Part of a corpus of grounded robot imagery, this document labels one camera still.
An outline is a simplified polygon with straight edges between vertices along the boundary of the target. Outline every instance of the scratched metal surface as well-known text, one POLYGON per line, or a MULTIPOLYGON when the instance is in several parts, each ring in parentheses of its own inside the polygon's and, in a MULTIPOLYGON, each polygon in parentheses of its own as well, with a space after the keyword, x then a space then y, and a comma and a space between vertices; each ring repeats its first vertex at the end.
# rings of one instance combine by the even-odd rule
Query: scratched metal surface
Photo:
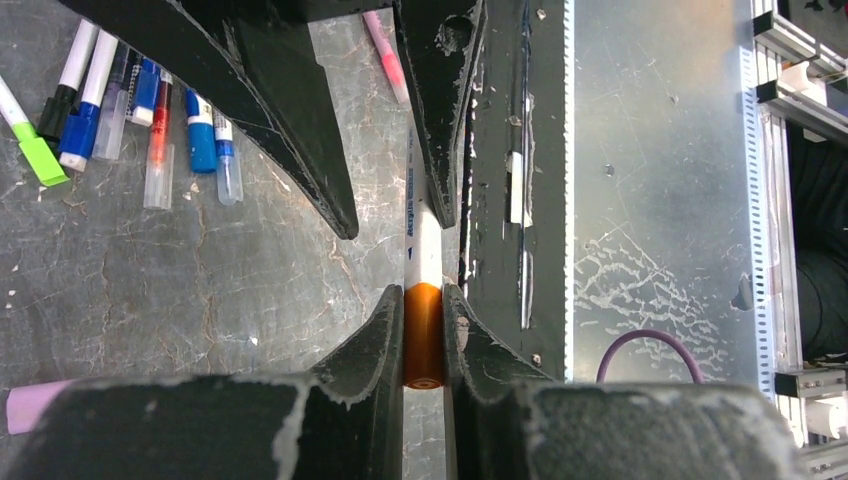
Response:
MULTIPOLYGON (((754 315, 731 306, 752 266, 739 64, 750 4, 574 11, 576 379, 645 327, 682 339, 710 381, 754 385, 754 315)), ((608 378, 689 376, 672 350, 637 341, 608 378)))
MULTIPOLYGON (((76 25, 50 0, 0 2, 0 73, 31 120, 76 25)), ((312 25, 312 34, 356 195, 354 241, 336 239, 238 134, 245 202, 221 206, 214 177, 188 171, 181 93, 168 213, 141 208, 144 131, 128 127, 119 161, 90 163, 73 184, 39 192, 0 127, 0 411, 11 387, 59 379, 303 370, 401 282, 406 114, 358 18, 312 25)), ((455 279, 456 235, 445 241, 445 272, 455 279)), ((0 424, 2 473, 23 437, 5 435, 5 415, 0 424)), ((441 397, 409 394, 407 478, 443 476, 443 437, 441 397)))

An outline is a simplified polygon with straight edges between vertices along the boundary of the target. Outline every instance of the pink highlighter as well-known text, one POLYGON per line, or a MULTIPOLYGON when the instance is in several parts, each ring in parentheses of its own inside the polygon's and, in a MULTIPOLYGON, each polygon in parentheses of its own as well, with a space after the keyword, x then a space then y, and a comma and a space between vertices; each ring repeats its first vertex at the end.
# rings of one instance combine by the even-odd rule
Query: pink highlighter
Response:
POLYGON ((63 380, 13 388, 6 400, 6 425, 9 433, 17 435, 32 431, 50 402, 71 383, 73 380, 63 380))
POLYGON ((365 19, 365 24, 368 25, 371 39, 374 40, 374 46, 377 47, 377 52, 380 54, 383 69, 386 71, 386 76, 389 77, 389 83, 392 86, 392 91, 395 92, 398 103, 401 105, 409 103, 409 91, 406 89, 406 80, 403 78, 403 68, 401 68, 400 61, 392 50, 392 44, 383 34, 383 24, 380 23, 377 12, 366 12, 362 14, 362 17, 365 19))

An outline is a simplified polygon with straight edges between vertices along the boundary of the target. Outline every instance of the purple marker cap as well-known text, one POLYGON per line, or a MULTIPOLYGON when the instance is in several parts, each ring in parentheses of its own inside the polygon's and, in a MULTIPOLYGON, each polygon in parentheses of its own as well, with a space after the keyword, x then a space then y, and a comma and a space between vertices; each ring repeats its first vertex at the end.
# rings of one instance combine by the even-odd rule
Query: purple marker cap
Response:
POLYGON ((9 399, 6 400, 6 424, 9 433, 17 435, 32 431, 50 402, 71 383, 73 380, 63 380, 13 388, 9 399))

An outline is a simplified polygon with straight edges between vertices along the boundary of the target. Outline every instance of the purple cable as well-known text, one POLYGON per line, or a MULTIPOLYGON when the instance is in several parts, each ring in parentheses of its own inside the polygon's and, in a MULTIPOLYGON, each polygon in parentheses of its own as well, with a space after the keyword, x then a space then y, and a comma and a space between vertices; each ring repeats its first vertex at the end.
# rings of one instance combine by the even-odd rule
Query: purple cable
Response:
POLYGON ((606 353, 604 353, 604 358, 601 359, 601 365, 598 367, 598 377, 595 380, 597 383, 603 383, 604 378, 607 376, 607 369, 609 369, 609 364, 612 362, 612 357, 615 353, 624 346, 625 343, 630 340, 635 340, 637 338, 653 338, 654 340, 659 340, 661 342, 665 342, 669 347, 673 348, 678 355, 683 358, 683 362, 686 364, 686 367, 689 369, 689 374, 692 375, 692 381, 695 383, 704 383, 704 374, 701 373, 701 369, 698 367, 698 361, 695 360, 695 357, 680 343, 680 340, 672 337, 671 335, 660 332, 659 330, 634 330, 632 332, 625 333, 624 335, 618 337, 612 345, 609 346, 606 353))

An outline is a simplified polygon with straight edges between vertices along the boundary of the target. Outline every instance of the purple hose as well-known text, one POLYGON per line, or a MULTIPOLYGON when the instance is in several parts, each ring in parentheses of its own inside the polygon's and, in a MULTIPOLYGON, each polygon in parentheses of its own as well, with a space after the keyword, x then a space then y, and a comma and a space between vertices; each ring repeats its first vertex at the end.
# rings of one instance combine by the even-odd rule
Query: purple hose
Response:
POLYGON ((612 345, 609 346, 606 353, 604 353, 604 358, 601 359, 601 365, 598 367, 598 377, 595 380, 598 383, 603 383, 604 378, 607 376, 607 369, 609 369, 609 364, 612 362, 612 357, 615 353, 624 346, 625 343, 630 340, 635 340, 637 338, 653 338, 654 340, 660 340, 665 342, 669 347, 673 348, 678 355, 683 358, 683 362, 686 364, 686 367, 689 369, 689 374, 692 375, 692 381, 695 383, 704 383, 704 374, 701 373, 701 369, 698 367, 698 361, 695 360, 695 357, 680 343, 680 340, 672 337, 671 335, 660 332, 659 330, 634 330, 632 332, 625 333, 624 335, 618 337, 612 345))

